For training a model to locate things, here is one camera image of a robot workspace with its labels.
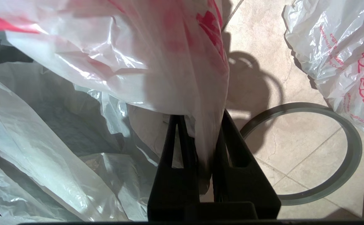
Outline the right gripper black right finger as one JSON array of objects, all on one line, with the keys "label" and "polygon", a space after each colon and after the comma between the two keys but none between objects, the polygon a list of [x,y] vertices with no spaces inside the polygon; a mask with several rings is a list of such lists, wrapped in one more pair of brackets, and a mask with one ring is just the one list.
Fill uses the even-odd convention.
[{"label": "right gripper black right finger", "polygon": [[213,188],[222,219],[276,219],[281,201],[224,111],[213,163]]}]

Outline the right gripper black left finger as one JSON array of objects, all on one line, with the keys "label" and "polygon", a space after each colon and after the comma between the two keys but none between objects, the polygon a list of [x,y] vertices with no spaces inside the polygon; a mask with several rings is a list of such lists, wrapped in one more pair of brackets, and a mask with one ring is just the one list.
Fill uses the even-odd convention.
[{"label": "right gripper black left finger", "polygon": [[[179,135],[183,168],[173,168],[176,134]],[[171,115],[163,152],[148,201],[150,221],[192,221],[191,212],[200,202],[197,153],[182,115]]]}]

